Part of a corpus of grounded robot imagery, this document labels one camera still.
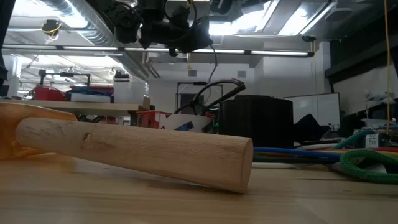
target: blue cable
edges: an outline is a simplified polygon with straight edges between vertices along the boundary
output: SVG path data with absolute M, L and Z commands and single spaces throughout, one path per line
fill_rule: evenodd
M 340 159 L 341 154 L 332 152 L 314 152 L 305 151 L 300 149 L 279 149 L 271 147 L 254 147 L 254 152 L 271 152 L 271 153 L 283 153 L 298 156 L 311 156 L 318 158 L 328 158 L 328 159 Z

